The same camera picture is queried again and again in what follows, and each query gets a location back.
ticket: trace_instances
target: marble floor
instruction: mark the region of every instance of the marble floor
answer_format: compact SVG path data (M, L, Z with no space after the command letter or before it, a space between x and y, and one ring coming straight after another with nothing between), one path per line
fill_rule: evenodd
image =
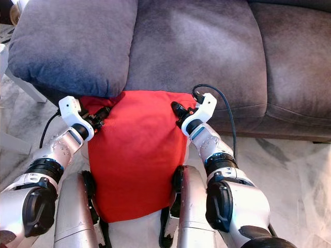
M1 129L32 144L29 156L0 150L0 190L24 172L37 150L47 120L56 112L50 103L37 103L4 77L1 87ZM61 118L50 125L45 141L65 127ZM230 137L224 140L231 144ZM331 248L331 145L307 141L238 138L238 164L267 196L272 225L279 237L298 248ZM205 179L197 152L189 148L187 164L196 166ZM78 153L65 175L88 168ZM159 212L112 223L110 237L117 247L158 247ZM34 248L52 247L54 226ZM218 247L225 247L217 237Z

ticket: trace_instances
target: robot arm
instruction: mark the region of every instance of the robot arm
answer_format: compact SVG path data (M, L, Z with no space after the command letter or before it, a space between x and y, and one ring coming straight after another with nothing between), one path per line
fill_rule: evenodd
M0 193L1 247L30 247L49 230L64 170L84 141L100 130L110 112L104 107L95 115L82 113L74 97L60 100L59 106L69 128L38 150L27 171Z
M195 145L207 173L206 219L222 235L228 247L273 248L295 246L272 236L270 206L266 196L240 170L232 149L206 123L212 116L216 99L209 93L195 97L200 102L184 109L177 102L172 109L177 125Z

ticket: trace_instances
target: gray couch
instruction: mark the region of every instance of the gray couch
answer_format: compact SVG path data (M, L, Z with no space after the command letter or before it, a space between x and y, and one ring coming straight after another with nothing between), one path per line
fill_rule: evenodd
M9 53L54 102L208 83L239 135L331 140L331 0L30 0Z

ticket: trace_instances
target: gray upholstery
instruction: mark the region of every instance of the gray upholstery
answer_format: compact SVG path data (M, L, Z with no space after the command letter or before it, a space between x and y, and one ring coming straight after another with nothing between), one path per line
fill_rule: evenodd
M248 2L293 5L331 12L331 0L248 0Z
M259 3L251 8L267 62L266 114L293 124L331 128L331 13Z
M222 90L235 117L256 118L251 126L264 116L264 51L247 2L139 1L125 89L191 92L201 83ZM226 111L215 115L228 120Z
M112 97L124 88L138 0L31 0L12 36L9 68L38 86Z

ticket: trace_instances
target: red cushion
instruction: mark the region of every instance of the red cushion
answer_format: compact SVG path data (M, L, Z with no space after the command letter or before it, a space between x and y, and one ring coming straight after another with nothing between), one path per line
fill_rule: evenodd
M186 137L171 102L194 107L189 94L124 91L115 99L83 97L90 113L114 106L88 143L96 202L107 222L130 220L169 205L171 178L184 161Z

